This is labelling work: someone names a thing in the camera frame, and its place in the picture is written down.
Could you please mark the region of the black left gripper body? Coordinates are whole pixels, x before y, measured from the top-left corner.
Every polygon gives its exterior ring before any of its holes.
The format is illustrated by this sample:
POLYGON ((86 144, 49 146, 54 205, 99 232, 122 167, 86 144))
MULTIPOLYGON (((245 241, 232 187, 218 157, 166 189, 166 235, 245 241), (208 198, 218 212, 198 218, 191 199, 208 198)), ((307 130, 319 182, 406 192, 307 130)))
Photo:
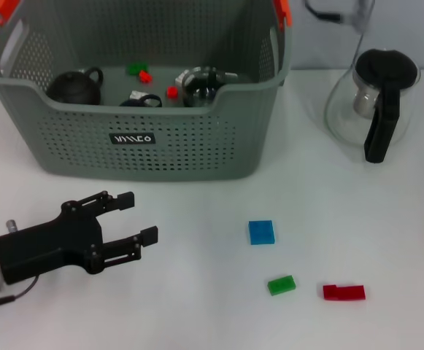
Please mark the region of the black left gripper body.
POLYGON ((0 236, 0 268, 7 284, 74 265, 90 270, 92 247, 102 244, 96 204, 65 203, 52 221, 0 236))

